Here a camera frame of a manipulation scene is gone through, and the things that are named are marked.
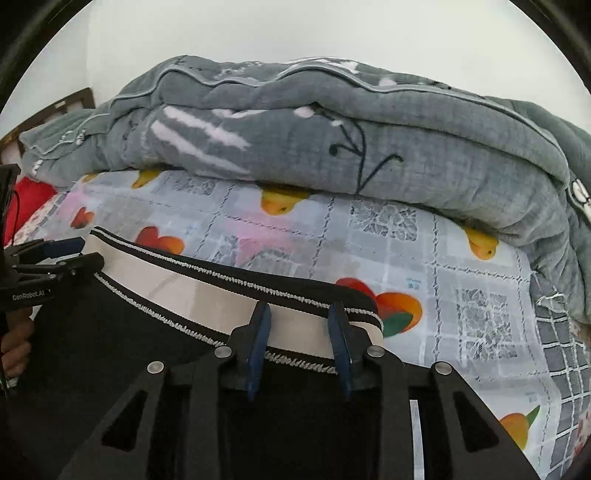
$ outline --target orange fruit print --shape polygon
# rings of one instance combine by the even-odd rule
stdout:
[[[135,243],[144,247],[157,248],[170,254],[180,255],[184,250],[184,242],[175,236],[158,236],[158,228],[147,226],[135,239]]]
[[[408,332],[423,316],[421,303],[412,295],[387,291],[376,296],[365,283],[353,277],[340,278],[335,284],[359,290],[375,301],[378,315],[384,323],[386,338]]]
[[[505,430],[511,435],[511,438],[521,450],[527,445],[527,437],[529,436],[531,424],[537,418],[539,412],[540,406],[538,405],[527,415],[509,413],[499,420],[500,424],[504,426]]]
[[[79,230],[89,226],[94,218],[94,212],[87,212],[86,207],[82,207],[80,210],[78,210],[78,212],[76,212],[76,215],[74,215],[74,219],[72,220],[70,226],[76,230]]]

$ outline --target black cable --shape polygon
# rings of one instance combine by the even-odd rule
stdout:
[[[17,235],[17,222],[18,222],[18,214],[21,211],[21,197],[16,190],[14,190],[14,196],[17,198],[17,214],[14,217],[14,227],[12,229],[12,241],[11,245],[14,245],[14,237]]]

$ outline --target white wall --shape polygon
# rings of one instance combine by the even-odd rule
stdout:
[[[591,96],[509,0],[95,0],[98,102],[179,54],[214,60],[355,59],[483,95],[530,100],[591,132]]]
[[[88,87],[86,47],[91,4],[43,48],[0,114],[0,138],[55,100]]]

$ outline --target yellow duck print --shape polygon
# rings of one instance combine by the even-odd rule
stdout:
[[[262,190],[261,209],[269,215],[285,215],[296,204],[312,195],[308,190],[290,186],[259,185]]]
[[[470,227],[463,227],[470,243],[470,250],[481,260],[490,260],[496,254],[496,247],[499,241],[493,236],[474,230]]]
[[[138,179],[133,183],[131,188],[139,189],[140,187],[143,187],[147,183],[154,180],[161,173],[162,170],[156,170],[154,168],[149,168],[148,170],[140,170],[138,172]]]
[[[100,175],[100,171],[95,172],[95,173],[89,173],[87,176],[85,176],[82,179],[82,183],[87,183],[87,182],[91,181],[92,179],[97,178],[99,175]]]

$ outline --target white stripe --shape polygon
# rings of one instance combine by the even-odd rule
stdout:
[[[225,160],[224,158],[215,157],[214,155],[205,153],[178,132],[170,129],[158,120],[154,121],[154,123],[150,126],[150,130],[159,140],[169,143],[181,153],[192,155],[198,158],[201,160],[201,162],[205,163],[205,165],[218,167],[222,170],[231,171],[240,175],[247,175],[249,173],[248,170],[244,170],[244,168],[240,168],[237,165],[234,165],[234,163]]]
[[[244,150],[246,147],[250,147],[250,143],[244,140],[240,135],[234,132],[229,132],[222,127],[217,127],[214,124],[206,122],[190,113],[179,110],[173,106],[164,107],[164,114],[177,122],[180,122],[188,127],[195,127],[203,130],[205,134],[214,142],[219,142],[227,147],[236,147],[240,150]]]

